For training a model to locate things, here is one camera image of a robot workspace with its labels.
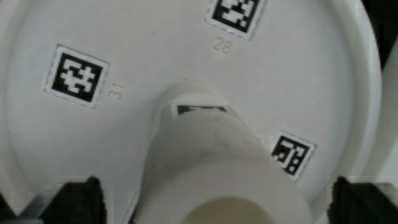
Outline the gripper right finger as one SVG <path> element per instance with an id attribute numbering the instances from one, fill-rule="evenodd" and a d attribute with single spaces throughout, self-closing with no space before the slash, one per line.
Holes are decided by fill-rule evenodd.
<path id="1" fill-rule="evenodd" d="M 328 219 L 329 224 L 398 224 L 398 206 L 374 183 L 336 179 Z"/>

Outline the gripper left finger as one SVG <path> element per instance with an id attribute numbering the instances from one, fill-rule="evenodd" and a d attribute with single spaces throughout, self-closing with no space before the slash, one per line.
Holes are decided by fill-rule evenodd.
<path id="1" fill-rule="evenodd" d="M 102 181 L 91 176 L 82 182 L 66 182 L 41 192 L 20 217 L 43 224 L 107 224 L 107 206 Z"/>

